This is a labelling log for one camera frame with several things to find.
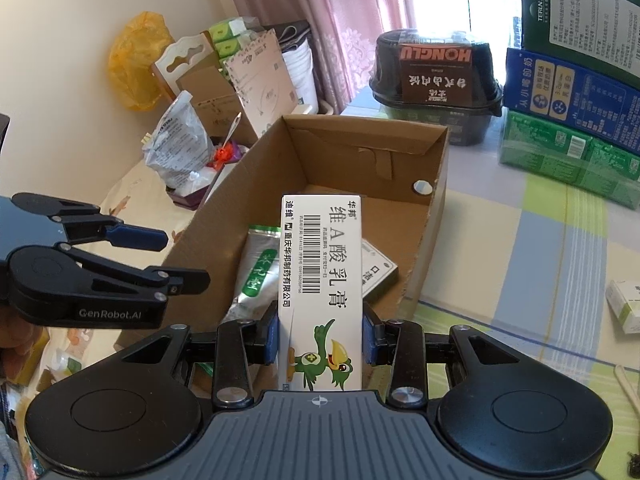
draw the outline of silver packet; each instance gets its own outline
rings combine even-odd
[[[235,297],[220,323],[260,319],[278,299],[280,228],[252,225],[244,243],[236,277]]]

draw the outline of white bucket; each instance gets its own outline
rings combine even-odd
[[[314,58],[308,40],[305,40],[296,50],[283,52],[282,57],[287,65],[293,86],[296,88],[298,98],[302,99],[302,104],[311,105],[312,114],[317,114],[318,94],[313,74]]]

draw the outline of metal screw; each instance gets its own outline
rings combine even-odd
[[[401,404],[415,404],[422,400],[424,393],[412,386],[400,386],[391,392],[391,397]]]
[[[225,404],[237,404],[238,402],[242,402],[247,398],[248,394],[242,388],[236,388],[235,386],[230,386],[228,388],[222,388],[218,390],[216,397],[221,402]]]

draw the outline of round hole in box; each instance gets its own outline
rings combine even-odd
[[[433,187],[431,187],[431,184],[429,184],[426,180],[416,180],[414,182],[414,191],[418,195],[427,196],[433,193]]]

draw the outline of brown label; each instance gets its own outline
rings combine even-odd
[[[456,44],[403,44],[400,48],[405,103],[469,107],[472,51]]]

